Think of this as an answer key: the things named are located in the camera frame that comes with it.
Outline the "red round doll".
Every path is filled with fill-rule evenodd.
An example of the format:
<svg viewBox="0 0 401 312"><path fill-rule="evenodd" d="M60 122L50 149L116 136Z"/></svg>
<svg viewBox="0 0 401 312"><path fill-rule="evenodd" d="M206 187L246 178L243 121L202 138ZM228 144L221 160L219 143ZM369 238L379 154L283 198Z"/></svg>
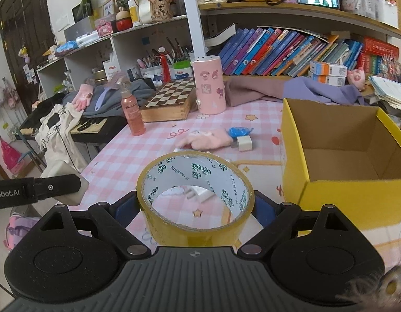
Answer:
<svg viewBox="0 0 401 312"><path fill-rule="evenodd" d="M133 27L131 20L131 14L126 11L123 7L119 8L119 12L116 14L116 28L119 32L128 30Z"/></svg>

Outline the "mauve and purple cloth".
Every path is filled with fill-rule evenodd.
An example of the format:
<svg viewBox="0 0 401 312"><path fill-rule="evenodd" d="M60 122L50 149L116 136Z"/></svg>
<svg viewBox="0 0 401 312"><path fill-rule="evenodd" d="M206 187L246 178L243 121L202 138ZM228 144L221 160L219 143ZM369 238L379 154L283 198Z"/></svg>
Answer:
<svg viewBox="0 0 401 312"><path fill-rule="evenodd" d="M233 76L224 82L224 86L226 104L231 107L260 99L266 101L297 99L324 104L362 106L366 104L362 94L352 84L336 87L308 77L280 80L268 77Z"/></svg>

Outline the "red dictionary book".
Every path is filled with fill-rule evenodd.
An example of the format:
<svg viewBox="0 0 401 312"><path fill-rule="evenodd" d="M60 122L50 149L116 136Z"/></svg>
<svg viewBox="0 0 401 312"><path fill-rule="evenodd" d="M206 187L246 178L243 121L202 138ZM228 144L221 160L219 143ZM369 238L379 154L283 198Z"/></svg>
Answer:
<svg viewBox="0 0 401 312"><path fill-rule="evenodd" d="M391 55L396 59L399 57L398 47L371 37L363 38L363 50L367 54L374 54L378 56Z"/></svg>

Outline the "yellow cardboard box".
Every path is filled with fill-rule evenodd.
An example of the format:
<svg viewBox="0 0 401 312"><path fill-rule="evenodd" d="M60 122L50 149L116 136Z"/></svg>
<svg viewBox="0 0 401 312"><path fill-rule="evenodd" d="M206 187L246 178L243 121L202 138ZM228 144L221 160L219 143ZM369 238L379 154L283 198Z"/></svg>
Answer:
<svg viewBox="0 0 401 312"><path fill-rule="evenodd" d="M286 201L360 230L401 222L401 130L381 108L285 99L281 135Z"/></svg>

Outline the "white lamp pole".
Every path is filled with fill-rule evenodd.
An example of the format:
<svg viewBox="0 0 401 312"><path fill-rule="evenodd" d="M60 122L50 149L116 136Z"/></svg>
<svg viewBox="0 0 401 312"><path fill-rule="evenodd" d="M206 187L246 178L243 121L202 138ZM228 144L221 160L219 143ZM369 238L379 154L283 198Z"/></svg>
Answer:
<svg viewBox="0 0 401 312"><path fill-rule="evenodd" d="M197 0L184 0L190 37L196 59L206 55L205 41Z"/></svg>

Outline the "pink pig plush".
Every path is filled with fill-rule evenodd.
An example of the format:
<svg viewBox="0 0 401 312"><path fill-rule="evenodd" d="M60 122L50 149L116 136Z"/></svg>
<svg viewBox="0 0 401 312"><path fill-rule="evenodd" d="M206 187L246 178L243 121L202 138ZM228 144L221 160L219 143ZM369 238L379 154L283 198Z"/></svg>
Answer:
<svg viewBox="0 0 401 312"><path fill-rule="evenodd" d="M355 70L348 70L346 79L349 85L354 85L360 92L366 89L366 75L362 67Z"/></svg>

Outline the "blue packet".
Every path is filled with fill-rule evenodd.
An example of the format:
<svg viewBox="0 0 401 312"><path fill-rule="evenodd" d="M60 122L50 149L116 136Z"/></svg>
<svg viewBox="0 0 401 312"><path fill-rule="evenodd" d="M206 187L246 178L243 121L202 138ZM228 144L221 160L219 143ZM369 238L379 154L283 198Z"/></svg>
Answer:
<svg viewBox="0 0 401 312"><path fill-rule="evenodd" d="M237 137L244 137L244 136L248 136L249 134L251 134L251 132L253 131L253 128L250 127L230 127L227 132L228 135L232 138L232 139L236 139Z"/></svg>

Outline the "orange white medicine box lower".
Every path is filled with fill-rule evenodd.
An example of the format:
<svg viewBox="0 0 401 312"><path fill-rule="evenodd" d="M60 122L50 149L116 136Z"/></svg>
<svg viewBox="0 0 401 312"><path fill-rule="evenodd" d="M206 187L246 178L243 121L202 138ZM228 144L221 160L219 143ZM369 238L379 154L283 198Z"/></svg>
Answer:
<svg viewBox="0 0 401 312"><path fill-rule="evenodd" d="M346 77L344 77L344 76L315 75L312 72L309 72L308 77L314 81L332 85L332 86L336 86L336 87L342 87L345 85L345 82L346 82Z"/></svg>

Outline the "grey clothing pile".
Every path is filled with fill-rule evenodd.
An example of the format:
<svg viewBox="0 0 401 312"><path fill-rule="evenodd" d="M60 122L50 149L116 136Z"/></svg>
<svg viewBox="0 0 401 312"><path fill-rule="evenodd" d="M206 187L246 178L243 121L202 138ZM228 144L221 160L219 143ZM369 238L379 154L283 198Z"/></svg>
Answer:
<svg viewBox="0 0 401 312"><path fill-rule="evenodd" d="M139 106L142 106L155 93L153 83L144 79L132 81L129 90L137 99ZM78 91L67 94L62 104L67 106L71 103L73 106L75 104L79 106L84 101L85 108L82 116L85 118L124 117L121 99L120 89L109 89L108 85L94 87L92 84L84 83Z"/></svg>

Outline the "pink spray bottle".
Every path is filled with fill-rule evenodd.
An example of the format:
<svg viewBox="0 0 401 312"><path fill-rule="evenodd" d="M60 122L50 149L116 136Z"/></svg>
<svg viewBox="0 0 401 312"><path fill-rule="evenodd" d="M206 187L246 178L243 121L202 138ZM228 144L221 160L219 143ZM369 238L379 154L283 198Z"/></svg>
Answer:
<svg viewBox="0 0 401 312"><path fill-rule="evenodd" d="M145 124L142 119L138 101L131 93L131 82L129 80L118 80L116 86L121 92L121 106L131 134L133 136L144 134Z"/></svg>

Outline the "white tote bag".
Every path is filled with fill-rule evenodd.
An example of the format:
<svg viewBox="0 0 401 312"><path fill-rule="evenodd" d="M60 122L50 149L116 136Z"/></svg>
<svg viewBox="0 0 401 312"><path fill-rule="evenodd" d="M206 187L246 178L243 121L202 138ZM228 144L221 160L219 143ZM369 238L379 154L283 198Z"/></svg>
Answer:
<svg viewBox="0 0 401 312"><path fill-rule="evenodd" d="M49 166L56 161L64 161L81 173L87 166L71 136L71 130L80 122L82 111L75 110L71 103L56 104L50 113L43 117L35 134L35 141L44 151L44 159Z"/></svg>

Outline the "small white tape roll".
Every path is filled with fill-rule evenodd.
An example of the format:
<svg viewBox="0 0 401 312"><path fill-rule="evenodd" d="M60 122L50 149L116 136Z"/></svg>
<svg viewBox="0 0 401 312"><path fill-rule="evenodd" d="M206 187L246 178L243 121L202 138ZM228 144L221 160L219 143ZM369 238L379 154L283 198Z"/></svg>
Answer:
<svg viewBox="0 0 401 312"><path fill-rule="evenodd" d="M249 135L236 137L238 151L251 151L253 149L253 141Z"/></svg>

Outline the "yellow packing tape roll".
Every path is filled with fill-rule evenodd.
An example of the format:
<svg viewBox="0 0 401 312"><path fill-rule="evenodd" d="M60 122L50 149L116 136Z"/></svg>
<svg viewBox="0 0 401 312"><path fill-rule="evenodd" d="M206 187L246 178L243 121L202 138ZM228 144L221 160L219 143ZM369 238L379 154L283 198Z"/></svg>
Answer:
<svg viewBox="0 0 401 312"><path fill-rule="evenodd" d="M255 204L236 166L199 151L160 156L141 172L136 190L160 246L233 246Z"/></svg>

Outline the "wooden chess board box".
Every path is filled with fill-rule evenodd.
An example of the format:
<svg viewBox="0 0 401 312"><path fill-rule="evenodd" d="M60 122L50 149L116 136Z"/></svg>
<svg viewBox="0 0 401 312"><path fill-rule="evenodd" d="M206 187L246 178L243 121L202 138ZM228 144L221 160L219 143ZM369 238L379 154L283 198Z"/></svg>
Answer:
<svg viewBox="0 0 401 312"><path fill-rule="evenodd" d="M170 81L160 87L141 108L144 122L186 120L195 103L192 78Z"/></svg>

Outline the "orange white medicine box upper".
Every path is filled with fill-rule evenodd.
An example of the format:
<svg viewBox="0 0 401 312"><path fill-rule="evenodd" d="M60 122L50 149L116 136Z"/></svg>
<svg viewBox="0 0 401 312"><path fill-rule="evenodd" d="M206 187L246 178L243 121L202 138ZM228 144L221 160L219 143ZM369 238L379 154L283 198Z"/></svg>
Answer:
<svg viewBox="0 0 401 312"><path fill-rule="evenodd" d="M310 72L320 76L346 77L347 67L339 64L312 61Z"/></svg>

